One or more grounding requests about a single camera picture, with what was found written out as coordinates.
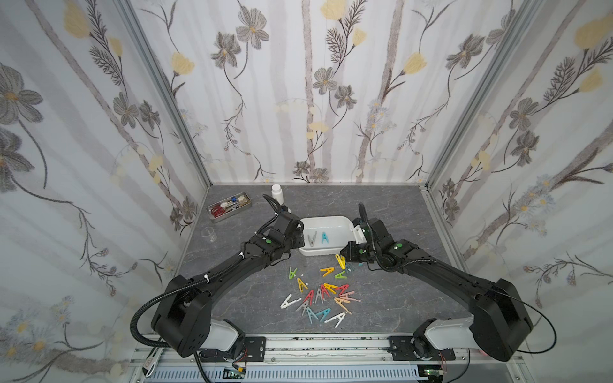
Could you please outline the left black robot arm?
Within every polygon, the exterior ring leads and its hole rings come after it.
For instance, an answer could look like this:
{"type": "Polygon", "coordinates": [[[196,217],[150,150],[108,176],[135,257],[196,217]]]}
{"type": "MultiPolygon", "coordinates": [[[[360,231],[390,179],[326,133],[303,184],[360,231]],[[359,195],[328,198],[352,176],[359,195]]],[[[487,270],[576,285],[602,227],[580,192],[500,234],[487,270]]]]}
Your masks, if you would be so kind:
{"type": "Polygon", "coordinates": [[[228,360],[241,356],[245,333],[229,320],[214,320],[213,308],[245,279],[305,244],[302,220],[273,196],[264,194],[263,199],[274,216],[242,242],[238,252],[190,279],[182,275],[171,279],[162,294],[137,309],[129,329],[138,343],[170,348],[180,357],[198,358],[203,352],[228,360]]]}

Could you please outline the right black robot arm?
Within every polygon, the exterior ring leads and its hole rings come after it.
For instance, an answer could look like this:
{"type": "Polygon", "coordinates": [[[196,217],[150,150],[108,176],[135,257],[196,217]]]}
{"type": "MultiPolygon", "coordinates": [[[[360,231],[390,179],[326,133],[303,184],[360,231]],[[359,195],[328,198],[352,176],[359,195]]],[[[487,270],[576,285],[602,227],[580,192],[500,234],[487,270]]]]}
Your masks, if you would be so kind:
{"type": "Polygon", "coordinates": [[[534,329],[517,288],[505,279],[482,279],[429,255],[408,240],[395,240],[380,219],[371,219],[364,204],[354,220],[364,241],[350,241],[341,251],[350,263],[374,263],[380,271],[419,279],[463,306],[463,319],[428,319],[413,332],[412,351],[426,359],[447,349],[478,349],[499,362],[521,351],[534,329]]]}

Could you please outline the grey clothespin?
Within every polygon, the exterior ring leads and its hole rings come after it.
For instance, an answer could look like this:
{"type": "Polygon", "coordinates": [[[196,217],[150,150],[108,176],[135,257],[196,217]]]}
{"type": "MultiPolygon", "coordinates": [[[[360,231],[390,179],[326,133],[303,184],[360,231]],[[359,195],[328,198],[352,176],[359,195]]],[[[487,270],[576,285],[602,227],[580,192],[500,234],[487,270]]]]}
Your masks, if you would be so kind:
{"type": "Polygon", "coordinates": [[[317,234],[318,233],[316,231],[314,234],[307,236],[307,239],[308,239],[310,247],[314,247],[315,246],[315,241],[317,239],[317,234]]]}

